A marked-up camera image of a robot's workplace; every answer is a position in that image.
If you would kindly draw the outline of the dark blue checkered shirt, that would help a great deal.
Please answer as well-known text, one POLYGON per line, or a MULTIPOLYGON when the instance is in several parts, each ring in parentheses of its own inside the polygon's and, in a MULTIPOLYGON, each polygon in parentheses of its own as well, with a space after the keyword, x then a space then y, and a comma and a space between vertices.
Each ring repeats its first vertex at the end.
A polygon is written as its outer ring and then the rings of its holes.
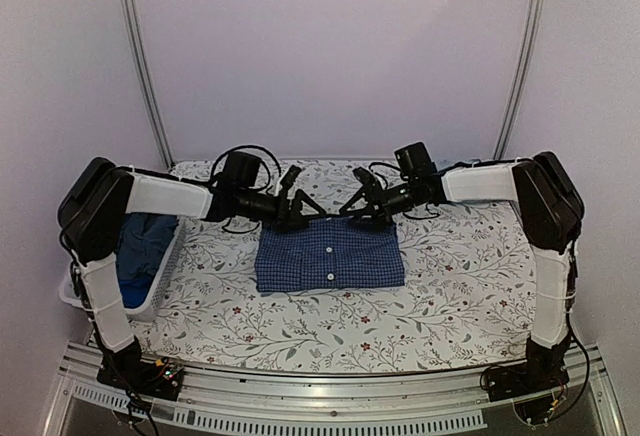
POLYGON ((319 219, 283 233, 264 227, 254 270, 260 293, 405 284, 396 226, 371 232, 353 227, 346 218, 319 219))

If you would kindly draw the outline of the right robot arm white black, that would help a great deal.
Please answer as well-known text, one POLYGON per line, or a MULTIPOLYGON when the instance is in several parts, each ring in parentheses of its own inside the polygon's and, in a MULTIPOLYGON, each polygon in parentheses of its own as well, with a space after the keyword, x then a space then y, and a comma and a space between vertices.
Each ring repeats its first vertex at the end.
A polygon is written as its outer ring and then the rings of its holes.
POLYGON ((414 143, 395 152, 401 184, 383 188, 363 167, 353 175, 360 187, 339 209, 352 226, 370 231, 389 227, 395 215, 420 205, 512 202, 536 265, 536 312, 526 343, 526 363, 517 383, 537 392, 552 380, 571 341, 568 313, 577 279, 576 244, 585 206, 555 153, 479 163, 458 162, 439 169, 426 146, 414 143))

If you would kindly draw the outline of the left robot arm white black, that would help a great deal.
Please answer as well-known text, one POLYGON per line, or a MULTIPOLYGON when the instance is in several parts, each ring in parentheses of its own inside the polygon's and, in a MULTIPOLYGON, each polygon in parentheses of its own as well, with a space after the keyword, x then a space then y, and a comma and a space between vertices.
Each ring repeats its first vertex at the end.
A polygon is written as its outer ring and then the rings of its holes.
POLYGON ((60 204, 60 243, 79 272, 79 291, 103 364, 126 389, 141 389, 149 379, 116 275, 116 249, 126 215, 148 213, 206 222, 243 217, 279 232, 304 229, 326 216, 308 194, 294 189, 301 172, 297 166, 282 173, 273 193, 256 188, 263 161, 253 149, 244 145, 226 152, 222 170, 212 171, 206 181, 118 166, 96 157, 60 204))

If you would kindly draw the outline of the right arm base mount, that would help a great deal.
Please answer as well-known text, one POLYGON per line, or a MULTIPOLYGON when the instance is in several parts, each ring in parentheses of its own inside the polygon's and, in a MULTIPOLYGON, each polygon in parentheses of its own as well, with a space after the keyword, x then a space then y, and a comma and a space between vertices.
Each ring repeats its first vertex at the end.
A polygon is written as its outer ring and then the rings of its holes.
POLYGON ((513 365, 490 365, 480 375, 479 384, 491 402, 502 401, 566 385, 569 375, 564 360, 548 361, 528 357, 513 365))

